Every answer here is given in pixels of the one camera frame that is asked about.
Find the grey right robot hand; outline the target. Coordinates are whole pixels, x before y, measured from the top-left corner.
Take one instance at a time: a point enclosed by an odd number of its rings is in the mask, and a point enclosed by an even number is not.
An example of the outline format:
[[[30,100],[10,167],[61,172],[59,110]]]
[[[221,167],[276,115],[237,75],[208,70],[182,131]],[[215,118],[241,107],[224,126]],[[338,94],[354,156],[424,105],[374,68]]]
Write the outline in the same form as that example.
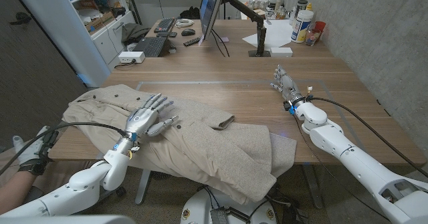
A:
[[[278,65],[274,72],[275,83],[270,86],[281,93],[284,101],[285,110],[297,108],[300,104],[304,103],[305,97],[299,91],[297,84],[286,73],[281,65]]]

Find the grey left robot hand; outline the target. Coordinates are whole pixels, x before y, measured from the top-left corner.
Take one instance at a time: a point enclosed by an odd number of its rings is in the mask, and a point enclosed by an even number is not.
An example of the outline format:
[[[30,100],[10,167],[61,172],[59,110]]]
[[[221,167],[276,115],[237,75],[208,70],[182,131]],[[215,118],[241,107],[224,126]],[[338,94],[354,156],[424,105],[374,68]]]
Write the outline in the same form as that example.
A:
[[[130,114],[126,120],[125,135],[120,137],[112,150],[127,155],[139,138],[156,136],[177,121],[179,117],[173,116],[156,123],[160,112],[173,103],[173,101],[168,102],[167,97],[162,96],[161,93],[151,95],[145,103]]]

